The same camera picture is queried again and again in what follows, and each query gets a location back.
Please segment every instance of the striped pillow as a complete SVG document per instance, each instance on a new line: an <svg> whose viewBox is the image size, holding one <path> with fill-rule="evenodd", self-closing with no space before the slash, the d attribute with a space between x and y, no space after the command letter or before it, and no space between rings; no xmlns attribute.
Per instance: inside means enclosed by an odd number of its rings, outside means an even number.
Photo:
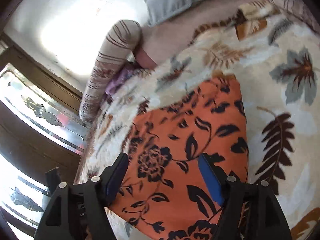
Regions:
<svg viewBox="0 0 320 240"><path fill-rule="evenodd" d="M320 25L302 0L269 0L274 5L288 11L320 33Z"/></svg>
<svg viewBox="0 0 320 240"><path fill-rule="evenodd" d="M79 116L83 121L93 121L108 83L126 62L140 37L140 25L132 20L120 20L108 32L82 96Z"/></svg>

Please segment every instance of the cream blanket with leaf pattern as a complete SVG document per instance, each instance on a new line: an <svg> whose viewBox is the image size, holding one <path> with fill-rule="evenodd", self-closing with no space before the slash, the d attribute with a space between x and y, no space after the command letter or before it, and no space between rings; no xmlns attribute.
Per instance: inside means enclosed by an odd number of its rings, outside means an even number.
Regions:
<svg viewBox="0 0 320 240"><path fill-rule="evenodd" d="M320 38L282 14L249 17L254 8L243 6L249 20L207 30L153 73L140 72L126 82L97 117L78 182L100 174L128 151L123 142L138 111L179 101L221 69L234 73L241 85L248 180L269 182L293 239L305 239L320 218ZM118 239L146 237L110 211L108 217Z"/></svg>

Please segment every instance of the white wall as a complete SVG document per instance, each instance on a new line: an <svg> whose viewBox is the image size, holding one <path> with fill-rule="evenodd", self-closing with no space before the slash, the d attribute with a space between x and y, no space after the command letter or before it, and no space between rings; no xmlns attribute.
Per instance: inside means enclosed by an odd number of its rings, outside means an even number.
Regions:
<svg viewBox="0 0 320 240"><path fill-rule="evenodd" d="M4 32L31 57L84 91L101 43L120 19L143 25L143 0L23 0Z"/></svg>

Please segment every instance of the metal screw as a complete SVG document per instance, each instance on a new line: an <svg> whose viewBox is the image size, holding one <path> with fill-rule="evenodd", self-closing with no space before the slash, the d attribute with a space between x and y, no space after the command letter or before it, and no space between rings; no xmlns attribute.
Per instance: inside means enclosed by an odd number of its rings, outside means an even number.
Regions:
<svg viewBox="0 0 320 240"><path fill-rule="evenodd" d="M66 182L61 182L60 184L59 184L59 188L64 188L64 187L66 187L67 186L67 183Z"/></svg>
<svg viewBox="0 0 320 240"><path fill-rule="evenodd" d="M269 183L268 183L266 180L262 180L262 181L261 181L261 185L262 185L263 187L268 187L268 186L269 186Z"/></svg>
<svg viewBox="0 0 320 240"><path fill-rule="evenodd" d="M93 176L92 178L91 178L91 181L92 182L98 182L100 180L100 177L99 176Z"/></svg>
<svg viewBox="0 0 320 240"><path fill-rule="evenodd" d="M230 181L230 182L235 182L236 181L236 177L235 176L228 176L227 180Z"/></svg>

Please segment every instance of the blue gripper pad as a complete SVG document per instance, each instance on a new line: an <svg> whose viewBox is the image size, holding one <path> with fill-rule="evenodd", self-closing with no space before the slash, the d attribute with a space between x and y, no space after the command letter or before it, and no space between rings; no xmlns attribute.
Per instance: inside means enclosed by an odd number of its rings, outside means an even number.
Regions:
<svg viewBox="0 0 320 240"><path fill-rule="evenodd" d="M219 206L222 206L224 198L222 197L221 185L203 155L200 155L198 158L198 166L212 199L217 202Z"/></svg>

